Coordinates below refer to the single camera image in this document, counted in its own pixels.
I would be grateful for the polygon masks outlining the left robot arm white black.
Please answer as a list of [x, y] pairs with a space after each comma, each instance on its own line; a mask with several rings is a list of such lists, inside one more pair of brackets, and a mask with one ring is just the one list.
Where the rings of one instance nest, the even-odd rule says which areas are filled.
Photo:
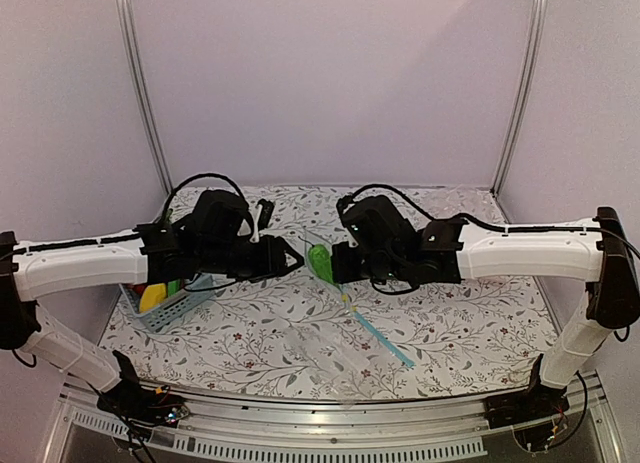
[[282, 237], [263, 235], [272, 206], [251, 209], [237, 184], [202, 192], [190, 213], [159, 218], [119, 233], [48, 243], [1, 235], [1, 348], [45, 360], [85, 381], [99, 409], [125, 422], [174, 427], [185, 400], [166, 388], [144, 388], [130, 359], [106, 351], [52, 317], [38, 303], [50, 294], [103, 285], [152, 285], [222, 275], [231, 283], [284, 277], [304, 264]]

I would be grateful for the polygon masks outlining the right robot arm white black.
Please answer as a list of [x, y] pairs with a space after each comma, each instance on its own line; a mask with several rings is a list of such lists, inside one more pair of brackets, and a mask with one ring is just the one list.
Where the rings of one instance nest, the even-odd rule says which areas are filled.
[[351, 243], [331, 250], [337, 284], [391, 280], [411, 291], [431, 283], [459, 284], [493, 276], [580, 280], [583, 296], [551, 348], [540, 354], [526, 388], [483, 402], [492, 429], [512, 427], [529, 453], [562, 445], [558, 425], [569, 408], [567, 386], [606, 339], [639, 318], [638, 250], [626, 239], [616, 211], [549, 225], [496, 225], [468, 213], [430, 216], [416, 229], [386, 196], [360, 190], [341, 197], [339, 220]]

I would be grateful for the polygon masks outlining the short green bitter gourd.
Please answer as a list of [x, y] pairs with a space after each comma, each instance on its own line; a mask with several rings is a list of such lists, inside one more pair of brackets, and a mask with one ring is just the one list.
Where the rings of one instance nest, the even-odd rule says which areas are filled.
[[308, 263], [313, 273], [326, 283], [333, 284], [331, 254], [322, 244], [315, 244], [307, 252]]

